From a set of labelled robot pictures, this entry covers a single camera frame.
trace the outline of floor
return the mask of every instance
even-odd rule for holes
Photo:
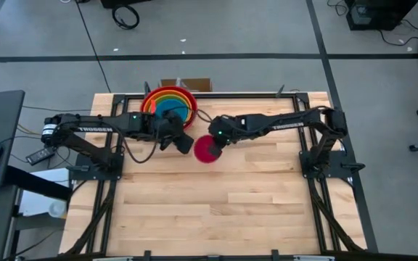
[[[346,112],[356,158],[366,164],[361,179],[379,251],[418,254],[418,152],[407,149],[418,142],[418,40],[397,47],[375,31],[351,32],[326,3],[152,0],[133,5],[141,22],[130,31],[118,28],[99,0],[80,8],[113,92],[142,92],[144,81],[157,86],[176,77],[209,77],[214,91],[275,91],[283,84],[328,91]],[[418,5],[406,19],[418,26]],[[401,25],[385,36],[400,43],[418,31]],[[107,92],[75,2],[0,1],[0,91],[15,89],[26,92],[25,105],[55,109],[88,109],[95,93]],[[20,124],[39,131],[53,114],[24,109]],[[12,153],[25,157],[41,147],[19,138]],[[46,169],[45,162],[10,163]],[[20,249],[48,233],[24,231]],[[60,238],[25,256],[54,256]]]

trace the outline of table leg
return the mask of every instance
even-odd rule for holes
[[[16,185],[20,189],[65,201],[72,193],[71,188],[31,175],[16,167],[7,166],[6,171],[5,183]]]

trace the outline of rainbow bowl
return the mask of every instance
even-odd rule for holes
[[[176,109],[177,113],[185,121],[184,129],[189,128],[196,118],[196,99],[189,91],[182,87],[165,86],[155,89],[144,98],[142,105],[140,106],[140,110],[142,112],[151,112],[151,104],[153,100],[156,103],[156,113],[162,113],[163,110],[171,109],[175,106],[188,107],[189,109]]]

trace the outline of red bowl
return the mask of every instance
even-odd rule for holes
[[[144,98],[144,100],[142,102],[142,105],[140,106],[139,109],[140,109],[140,111],[144,112],[144,105],[148,102],[149,98],[151,98],[154,94],[156,94],[160,91],[167,91],[167,90],[178,91],[178,92],[182,93],[183,95],[185,95],[185,97],[188,98],[188,100],[189,100],[189,103],[190,103],[190,106],[191,106],[191,109],[192,109],[192,116],[190,117],[188,122],[184,124],[184,129],[186,130],[187,128],[189,128],[189,126],[191,126],[194,119],[196,118],[197,102],[196,102],[196,99],[194,98],[194,96],[189,91],[187,91],[186,89],[184,89],[182,87],[164,86],[164,87],[157,88],[154,91],[151,91]]]

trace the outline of black equipment box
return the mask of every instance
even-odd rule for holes
[[[392,30],[418,0],[345,0],[351,30]]]

